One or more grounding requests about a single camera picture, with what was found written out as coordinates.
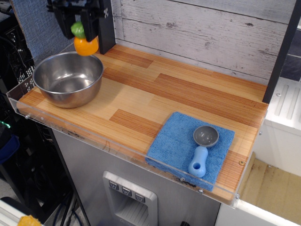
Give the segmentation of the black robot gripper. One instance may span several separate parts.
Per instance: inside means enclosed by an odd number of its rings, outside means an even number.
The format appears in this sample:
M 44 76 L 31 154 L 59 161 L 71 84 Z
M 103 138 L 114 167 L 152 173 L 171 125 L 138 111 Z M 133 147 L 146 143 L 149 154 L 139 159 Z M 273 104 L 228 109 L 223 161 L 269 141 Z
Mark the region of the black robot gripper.
M 67 39 L 74 37 L 71 26 L 76 22 L 75 15 L 80 15 L 88 42 L 98 36 L 98 16 L 103 16 L 99 0 L 48 0 L 47 9 L 55 14 L 59 27 Z

